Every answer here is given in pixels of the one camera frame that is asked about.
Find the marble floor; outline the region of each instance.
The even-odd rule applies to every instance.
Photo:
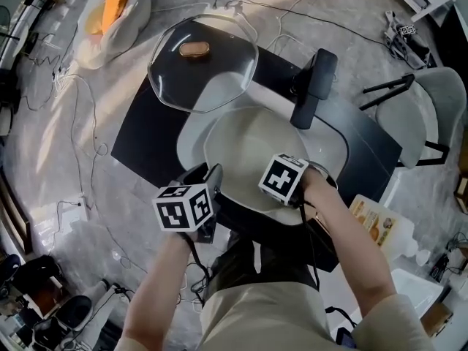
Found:
[[[39,60],[46,56],[50,60],[57,55],[61,58],[51,65],[46,61],[41,67],[27,59],[19,64],[22,95],[28,97],[31,109],[38,111],[29,110],[26,100],[22,100],[7,138],[4,169],[33,225],[34,251],[41,254],[53,249],[52,255],[77,293],[102,277],[135,290],[158,250],[162,233],[151,206],[157,188],[117,162],[110,151],[146,75],[146,64],[159,35],[180,19],[202,12],[203,6],[157,11],[204,1],[213,2],[151,0],[150,21],[135,45],[101,69],[88,70],[73,62],[71,50],[62,57],[86,3],[67,0],[41,17],[36,30],[54,35],[38,42],[31,54]],[[227,1],[219,0],[219,5]],[[253,1],[290,7],[295,0]],[[277,35],[280,12],[247,4],[237,9],[256,28],[259,46],[265,47]],[[333,20],[375,40],[382,40],[382,31],[387,27],[386,10],[393,10],[407,22],[412,15],[401,0],[303,0],[295,9]],[[438,60],[429,25],[421,20],[416,26]],[[318,48],[339,57],[333,88],[353,104],[362,105],[370,100],[370,96],[361,93],[364,87],[399,78],[410,71],[383,46],[329,23],[288,14],[282,20],[282,28],[284,34],[300,42],[288,37],[279,39],[276,53],[288,61],[301,67]],[[63,64],[54,66],[57,61]],[[52,69],[57,72],[59,67],[62,72],[81,76],[90,85],[96,108],[95,131],[93,102],[84,82],[62,78],[57,85],[59,92],[51,88]],[[44,104],[50,93],[51,98]],[[427,95],[415,88],[404,97],[418,103],[425,116],[429,140],[436,140],[437,123]],[[415,238],[423,248],[433,252],[430,263],[438,258],[455,232],[468,233],[468,218],[458,210],[452,196],[458,178],[463,126],[459,124],[457,129],[446,165],[400,170],[395,174],[397,187],[389,206],[415,223]],[[107,145],[107,154],[96,155],[96,148],[103,143]],[[63,224],[54,243],[53,234],[59,228],[57,202],[76,199],[82,191],[91,207],[87,210],[88,220]],[[226,230],[222,231],[213,246],[199,248],[204,263],[210,265],[222,251],[227,238]],[[125,256],[132,263],[121,259]],[[429,265],[418,274],[425,276],[428,269]],[[189,284],[199,275],[196,268],[189,268]],[[188,290],[181,293],[183,298],[192,299]],[[194,309],[198,308],[185,301],[178,306],[168,337],[170,349],[195,348],[200,339],[200,323]],[[118,325],[123,323],[125,310],[123,305],[112,315]]]

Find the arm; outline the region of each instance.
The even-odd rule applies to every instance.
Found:
[[[344,276],[365,317],[380,301],[396,294],[387,260],[319,172],[308,169],[303,185],[305,199],[327,224]]]
[[[149,351],[162,350],[172,322],[189,261],[190,248],[179,235],[171,233],[156,260],[133,296],[125,317],[125,337]]]

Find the white bowl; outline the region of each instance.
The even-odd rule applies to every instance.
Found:
[[[221,193],[260,213],[284,208],[258,188],[273,155],[285,152],[297,158],[308,158],[295,127],[263,107],[245,107],[225,113],[211,128],[203,150],[209,168],[222,165]]]

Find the bottle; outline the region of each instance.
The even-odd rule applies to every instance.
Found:
[[[419,250],[418,242],[412,237],[415,224],[407,218],[363,195],[356,195],[350,211],[369,231],[388,261],[405,255],[416,256],[419,266],[428,262],[431,252],[427,249]]]

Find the white device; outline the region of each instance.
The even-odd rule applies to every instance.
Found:
[[[207,184],[162,187],[153,199],[161,230],[192,232],[214,215]]]
[[[289,205],[294,190],[299,184],[309,163],[288,154],[276,154],[272,157],[258,186],[269,196]]]

